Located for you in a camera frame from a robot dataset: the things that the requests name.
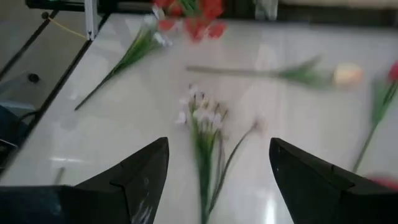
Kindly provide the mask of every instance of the flower bouquet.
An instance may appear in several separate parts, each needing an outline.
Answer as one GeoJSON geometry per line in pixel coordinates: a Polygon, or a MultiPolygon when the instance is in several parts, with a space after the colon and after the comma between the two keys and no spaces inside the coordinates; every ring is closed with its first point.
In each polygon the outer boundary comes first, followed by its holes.
{"type": "Polygon", "coordinates": [[[215,19],[223,13],[222,0],[155,0],[154,11],[162,30],[170,30],[183,19],[184,28],[194,42],[201,41],[206,35],[211,39],[221,37],[226,29],[222,22],[215,19]]]}
{"type": "Polygon", "coordinates": [[[178,124],[186,124],[190,128],[192,143],[199,174],[201,201],[201,223],[208,222],[226,178],[231,161],[241,143],[253,131],[259,129],[256,121],[243,134],[225,163],[223,148],[223,123],[228,110],[223,105],[205,96],[197,87],[190,86],[189,95],[180,100],[183,110],[178,115],[178,124]],[[213,156],[217,156],[213,171],[213,156]]]}

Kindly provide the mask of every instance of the red tulip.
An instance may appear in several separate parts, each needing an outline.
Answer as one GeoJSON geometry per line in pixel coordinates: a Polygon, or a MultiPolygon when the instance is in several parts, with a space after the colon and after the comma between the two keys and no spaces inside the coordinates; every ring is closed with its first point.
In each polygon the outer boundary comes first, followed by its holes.
{"type": "Polygon", "coordinates": [[[208,26],[207,20],[199,18],[186,18],[185,28],[190,34],[191,39],[194,42],[199,42],[205,35],[205,29],[208,26]]]}
{"type": "Polygon", "coordinates": [[[226,24],[224,23],[217,23],[209,27],[209,37],[210,38],[220,38],[226,29],[226,24]]]}
{"type": "Polygon", "coordinates": [[[182,6],[178,1],[175,1],[169,8],[169,12],[173,16],[181,16],[182,14],[182,6]]]}
{"type": "Polygon", "coordinates": [[[216,19],[218,16],[220,16],[223,12],[224,10],[221,6],[213,6],[213,7],[204,8],[203,15],[206,18],[213,20],[216,19]]]}
{"type": "Polygon", "coordinates": [[[391,67],[389,78],[392,81],[398,81],[398,61],[396,61],[391,67]]]}
{"type": "Polygon", "coordinates": [[[171,28],[173,28],[174,24],[175,24],[174,20],[164,19],[164,20],[159,21],[159,29],[168,31],[171,28]]]}

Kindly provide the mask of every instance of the red flower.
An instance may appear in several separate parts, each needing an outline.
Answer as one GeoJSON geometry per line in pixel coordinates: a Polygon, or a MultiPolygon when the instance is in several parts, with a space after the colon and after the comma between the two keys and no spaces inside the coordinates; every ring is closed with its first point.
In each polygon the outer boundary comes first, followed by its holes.
{"type": "Polygon", "coordinates": [[[164,20],[159,21],[159,29],[168,31],[171,28],[173,28],[174,24],[175,24],[174,20],[164,19],[164,20]]]}
{"type": "Polygon", "coordinates": [[[173,16],[181,16],[182,14],[182,6],[178,1],[175,1],[170,7],[169,12],[173,16]]]}
{"type": "Polygon", "coordinates": [[[226,24],[224,23],[217,23],[209,27],[209,37],[210,38],[220,38],[226,29],[226,24]]]}
{"type": "Polygon", "coordinates": [[[175,0],[154,0],[154,4],[157,7],[162,8],[171,5],[174,1],[175,0]]]}
{"type": "Polygon", "coordinates": [[[208,26],[208,21],[199,18],[186,18],[185,28],[190,34],[191,39],[194,42],[199,42],[205,35],[206,27],[208,26]]]}
{"type": "Polygon", "coordinates": [[[221,0],[204,0],[203,15],[208,19],[215,19],[223,13],[223,2],[221,0]]]}
{"type": "Polygon", "coordinates": [[[392,81],[398,81],[398,61],[396,61],[391,67],[389,78],[392,81]]]}

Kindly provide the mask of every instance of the wire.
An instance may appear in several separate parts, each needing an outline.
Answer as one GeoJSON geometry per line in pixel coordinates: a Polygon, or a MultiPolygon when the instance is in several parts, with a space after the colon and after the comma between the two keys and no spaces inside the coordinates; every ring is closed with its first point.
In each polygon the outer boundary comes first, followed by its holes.
{"type": "Polygon", "coordinates": [[[51,22],[53,22],[55,25],[61,27],[62,29],[66,30],[66,31],[68,31],[68,32],[70,32],[70,33],[72,33],[72,34],[75,34],[75,35],[77,35],[77,36],[79,36],[79,37],[81,37],[81,38],[83,38],[83,39],[85,39],[85,40],[87,40],[87,37],[85,37],[84,35],[81,35],[81,34],[79,34],[78,32],[75,32],[75,31],[73,31],[73,30],[71,30],[71,29],[69,29],[69,28],[67,28],[67,27],[65,27],[65,26],[63,26],[63,25],[61,25],[61,24],[59,24],[59,23],[58,23],[57,21],[55,21],[54,19],[51,19],[50,17],[48,17],[47,19],[49,19],[51,22]]]}
{"type": "Polygon", "coordinates": [[[22,122],[29,116],[36,116],[37,113],[38,113],[38,111],[32,111],[32,112],[26,113],[25,115],[22,115],[20,118],[18,118],[18,120],[16,120],[14,123],[11,123],[9,125],[9,127],[7,127],[7,130],[8,130],[7,138],[12,139],[12,143],[18,145],[19,144],[18,139],[20,137],[20,136],[18,136],[18,134],[19,134],[18,132],[19,132],[19,128],[20,128],[22,122]]]}

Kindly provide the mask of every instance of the white table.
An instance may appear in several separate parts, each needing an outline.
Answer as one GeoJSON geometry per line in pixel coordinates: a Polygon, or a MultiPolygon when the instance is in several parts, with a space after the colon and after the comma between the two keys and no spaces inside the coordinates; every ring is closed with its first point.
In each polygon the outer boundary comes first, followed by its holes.
{"type": "Polygon", "coordinates": [[[351,169],[370,127],[370,81],[398,58],[398,35],[386,30],[229,22],[220,40],[192,45],[179,38],[127,69],[74,107],[123,56],[141,17],[113,14],[5,173],[1,185],[75,185],[167,136],[167,175],[155,223],[198,223],[198,181],[189,134],[176,126],[178,99],[195,83],[230,109],[229,153],[256,116],[266,133],[244,144],[210,223],[292,223],[268,158],[271,137],[280,137],[322,159],[351,169]],[[266,78],[218,77],[185,71],[186,65],[270,69],[323,55],[322,66],[353,62],[365,81],[344,91],[313,91],[266,78]]]}

